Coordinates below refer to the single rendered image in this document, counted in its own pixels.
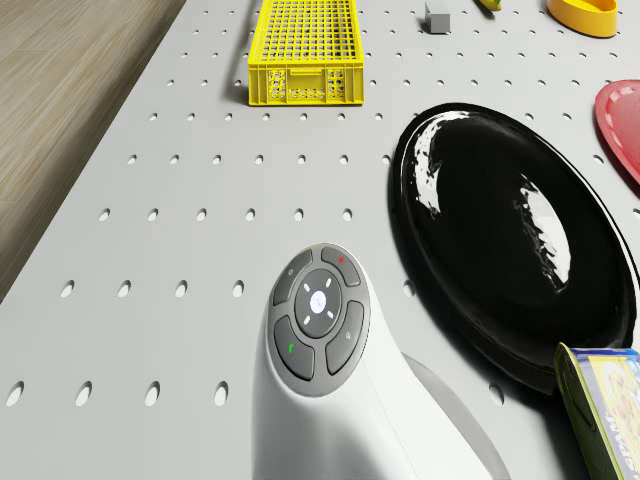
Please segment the black plate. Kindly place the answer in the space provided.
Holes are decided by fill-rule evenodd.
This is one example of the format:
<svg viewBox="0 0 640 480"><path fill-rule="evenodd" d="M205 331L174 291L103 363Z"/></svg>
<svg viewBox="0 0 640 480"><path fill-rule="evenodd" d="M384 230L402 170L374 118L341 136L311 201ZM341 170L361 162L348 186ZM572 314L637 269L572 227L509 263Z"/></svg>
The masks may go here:
<svg viewBox="0 0 640 480"><path fill-rule="evenodd" d="M554 353L631 346L640 273L594 189L519 121L469 103L416 115L390 205L419 284L494 365L544 393Z"/></svg>

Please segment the yellow basket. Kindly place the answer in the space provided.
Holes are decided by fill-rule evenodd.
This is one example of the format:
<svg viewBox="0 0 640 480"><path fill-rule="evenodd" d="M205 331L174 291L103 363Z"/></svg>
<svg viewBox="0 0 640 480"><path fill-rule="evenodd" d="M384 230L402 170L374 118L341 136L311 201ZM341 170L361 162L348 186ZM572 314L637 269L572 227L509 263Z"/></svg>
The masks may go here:
<svg viewBox="0 0 640 480"><path fill-rule="evenodd" d="M263 0L248 57L249 104L362 104L355 0Z"/></svg>

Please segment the grey cube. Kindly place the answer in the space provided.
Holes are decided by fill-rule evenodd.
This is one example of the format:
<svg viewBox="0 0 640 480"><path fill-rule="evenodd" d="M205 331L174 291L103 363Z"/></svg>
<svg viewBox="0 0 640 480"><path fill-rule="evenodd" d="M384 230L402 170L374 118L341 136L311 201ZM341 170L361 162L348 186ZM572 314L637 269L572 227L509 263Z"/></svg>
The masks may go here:
<svg viewBox="0 0 640 480"><path fill-rule="evenodd" d="M450 32L450 11L445 0L424 0L425 22L429 34Z"/></svg>

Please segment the red plate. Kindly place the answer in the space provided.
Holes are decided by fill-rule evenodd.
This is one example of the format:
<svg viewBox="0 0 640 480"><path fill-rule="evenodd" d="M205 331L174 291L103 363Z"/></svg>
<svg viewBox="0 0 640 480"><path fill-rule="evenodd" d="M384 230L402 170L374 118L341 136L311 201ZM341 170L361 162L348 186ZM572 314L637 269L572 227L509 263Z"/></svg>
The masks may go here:
<svg viewBox="0 0 640 480"><path fill-rule="evenodd" d="M607 144L640 185L640 79L605 85L596 95L594 111Z"/></svg>

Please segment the yellow bowl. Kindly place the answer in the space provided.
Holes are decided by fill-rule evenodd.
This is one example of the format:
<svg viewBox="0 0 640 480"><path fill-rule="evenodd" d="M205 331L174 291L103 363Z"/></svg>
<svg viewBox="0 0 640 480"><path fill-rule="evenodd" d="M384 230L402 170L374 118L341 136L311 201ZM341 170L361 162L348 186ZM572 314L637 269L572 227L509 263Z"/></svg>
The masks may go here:
<svg viewBox="0 0 640 480"><path fill-rule="evenodd" d="M565 26L593 37L617 33L618 0L547 0L547 8Z"/></svg>

